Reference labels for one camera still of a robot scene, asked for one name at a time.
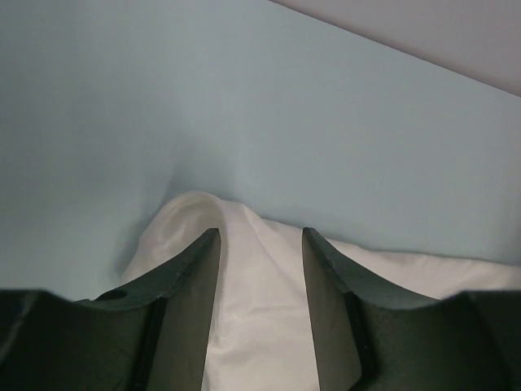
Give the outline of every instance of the dark green plastic part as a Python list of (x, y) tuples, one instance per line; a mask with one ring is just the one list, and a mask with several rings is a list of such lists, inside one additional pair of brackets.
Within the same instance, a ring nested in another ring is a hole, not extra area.
[[(521, 292), (436, 301), (367, 270), (310, 228), (303, 254), (321, 391), (519, 389)], [(351, 345), (357, 355), (342, 354)]]

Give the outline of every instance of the white fabric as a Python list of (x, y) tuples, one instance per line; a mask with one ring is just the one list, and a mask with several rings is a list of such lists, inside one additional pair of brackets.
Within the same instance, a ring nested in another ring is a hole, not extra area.
[[(317, 391), (300, 229), (263, 220), (242, 204), (189, 192), (166, 204), (142, 234), (125, 279), (179, 254), (211, 227), (221, 232), (221, 266), (203, 390)], [(375, 273), (430, 297), (521, 288), (518, 266), (332, 243)]]

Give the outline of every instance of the light blue wall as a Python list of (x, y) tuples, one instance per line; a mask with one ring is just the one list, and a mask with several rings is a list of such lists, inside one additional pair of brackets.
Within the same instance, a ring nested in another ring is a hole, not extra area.
[(513, 262), (521, 99), (264, 0), (0, 0), (0, 285), (93, 297), (187, 190)]

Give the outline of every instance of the white pillowcase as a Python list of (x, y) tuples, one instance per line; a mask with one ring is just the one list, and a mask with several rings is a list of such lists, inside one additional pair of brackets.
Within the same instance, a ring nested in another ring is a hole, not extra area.
[[(212, 227), (221, 232), (221, 265), (202, 390), (318, 391), (300, 229), (263, 220), (242, 204), (189, 192), (166, 204), (143, 232), (125, 281), (176, 256)], [(393, 283), (430, 297), (521, 288), (519, 266), (331, 243)]]

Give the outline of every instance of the ceiling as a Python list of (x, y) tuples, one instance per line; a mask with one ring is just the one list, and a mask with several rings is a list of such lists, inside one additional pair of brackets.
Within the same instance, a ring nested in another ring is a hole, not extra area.
[(519, 0), (276, 0), (521, 96)]

